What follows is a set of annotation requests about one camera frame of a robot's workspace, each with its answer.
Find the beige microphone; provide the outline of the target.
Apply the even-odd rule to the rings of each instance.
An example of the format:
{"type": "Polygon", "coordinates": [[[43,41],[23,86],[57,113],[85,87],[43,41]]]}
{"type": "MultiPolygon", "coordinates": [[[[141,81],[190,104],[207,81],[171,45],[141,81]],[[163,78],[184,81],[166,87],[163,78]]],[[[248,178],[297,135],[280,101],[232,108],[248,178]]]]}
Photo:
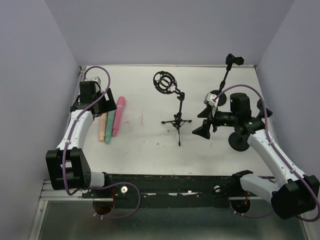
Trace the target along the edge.
{"type": "Polygon", "coordinates": [[[107,125],[107,118],[108,118],[108,114],[107,113],[103,113],[100,117],[99,117],[99,134],[98,134],[98,140],[100,142],[104,142],[105,141],[105,132],[106,132],[106,125],[107,125]]]}

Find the pink microphone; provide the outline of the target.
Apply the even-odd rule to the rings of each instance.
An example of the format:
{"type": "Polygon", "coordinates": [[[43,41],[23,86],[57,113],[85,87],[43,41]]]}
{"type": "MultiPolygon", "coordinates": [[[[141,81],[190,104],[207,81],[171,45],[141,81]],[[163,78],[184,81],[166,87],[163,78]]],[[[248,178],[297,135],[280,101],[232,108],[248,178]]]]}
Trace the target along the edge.
{"type": "Polygon", "coordinates": [[[114,121],[113,121],[113,127],[112,127],[113,137],[115,137],[118,134],[125,106],[126,106],[126,98],[124,96],[120,96],[117,100],[117,109],[114,115],[114,121]]]}

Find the green microphone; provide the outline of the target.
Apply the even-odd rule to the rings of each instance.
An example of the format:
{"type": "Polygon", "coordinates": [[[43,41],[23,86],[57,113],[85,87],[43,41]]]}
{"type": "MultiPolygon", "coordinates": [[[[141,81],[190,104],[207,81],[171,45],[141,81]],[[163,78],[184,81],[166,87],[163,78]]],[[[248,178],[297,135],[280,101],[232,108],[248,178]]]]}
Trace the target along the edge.
{"type": "Polygon", "coordinates": [[[107,115],[106,128],[105,128],[105,134],[104,134],[104,142],[106,144],[109,144],[111,142],[115,114],[116,114],[116,111],[113,110],[113,111],[110,111],[107,115]]]}

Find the black tripod shock-mount stand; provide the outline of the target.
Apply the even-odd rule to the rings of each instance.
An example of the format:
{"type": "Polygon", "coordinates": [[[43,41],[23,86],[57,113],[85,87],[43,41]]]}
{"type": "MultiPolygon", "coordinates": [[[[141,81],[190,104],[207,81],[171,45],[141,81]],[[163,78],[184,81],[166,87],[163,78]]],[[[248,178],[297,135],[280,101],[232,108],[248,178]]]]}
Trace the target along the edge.
{"type": "Polygon", "coordinates": [[[185,100],[185,93],[178,88],[178,83],[175,77],[167,71],[158,71],[155,73],[152,79],[155,89],[163,95],[176,94],[179,100],[179,109],[176,114],[173,115],[174,120],[162,121],[161,124],[172,124],[178,133],[178,146],[181,146],[181,134],[180,129],[185,123],[191,123],[192,120],[182,119],[182,108],[185,100]]]}

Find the black round-base clip stand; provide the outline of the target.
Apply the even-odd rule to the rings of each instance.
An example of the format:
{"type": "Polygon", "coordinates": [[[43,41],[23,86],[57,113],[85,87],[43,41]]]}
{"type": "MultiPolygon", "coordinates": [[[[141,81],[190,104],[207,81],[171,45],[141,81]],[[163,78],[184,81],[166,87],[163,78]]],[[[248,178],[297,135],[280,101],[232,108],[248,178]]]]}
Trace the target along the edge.
{"type": "MultiPolygon", "coordinates": [[[[216,89],[216,90],[212,90],[210,93],[213,94],[213,95],[218,95],[220,94],[225,85],[226,85],[226,80],[227,80],[227,77],[228,77],[228,74],[229,72],[231,71],[232,69],[232,66],[233,64],[236,64],[237,66],[241,66],[244,64],[244,58],[242,56],[234,56],[233,54],[229,53],[227,56],[226,56],[226,59],[225,59],[225,64],[226,64],[226,72],[225,72],[225,75],[223,77],[223,80],[220,82],[220,85],[219,85],[219,89],[216,89]]],[[[227,96],[225,93],[223,93],[220,97],[219,97],[219,100],[218,100],[218,106],[223,106],[225,103],[227,102],[227,96]]]]}

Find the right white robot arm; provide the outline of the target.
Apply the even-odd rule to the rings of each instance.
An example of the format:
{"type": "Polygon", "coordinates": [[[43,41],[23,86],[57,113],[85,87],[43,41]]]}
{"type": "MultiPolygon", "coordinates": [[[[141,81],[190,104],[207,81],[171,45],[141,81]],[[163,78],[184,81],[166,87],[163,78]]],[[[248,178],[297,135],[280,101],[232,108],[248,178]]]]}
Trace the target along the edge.
{"type": "Polygon", "coordinates": [[[233,127],[229,145],[238,152],[253,148],[269,168],[275,182],[268,181],[250,170],[233,174],[238,187],[251,192],[270,203],[273,211],[283,220],[299,216],[317,207],[319,180],[306,175],[288,158],[266,129],[267,118],[272,111],[266,109],[258,100],[259,113],[252,117],[250,98],[245,93],[230,96],[230,111],[218,110],[219,98],[212,93],[205,96],[206,108],[198,114],[202,126],[192,131],[205,139],[211,137],[210,131],[218,127],[233,127]]]}

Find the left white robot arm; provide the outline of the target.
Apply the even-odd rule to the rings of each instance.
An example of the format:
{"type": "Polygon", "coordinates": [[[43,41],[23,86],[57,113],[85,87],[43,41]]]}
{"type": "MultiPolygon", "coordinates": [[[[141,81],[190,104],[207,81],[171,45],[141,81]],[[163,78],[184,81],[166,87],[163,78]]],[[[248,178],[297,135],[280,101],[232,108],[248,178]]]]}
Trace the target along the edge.
{"type": "Polygon", "coordinates": [[[102,188],[104,172],[91,170],[84,143],[95,118],[117,109],[112,90],[102,91],[96,81],[82,81],[79,95],[70,107],[66,132],[56,149],[47,151],[45,160],[54,190],[102,188]]]}

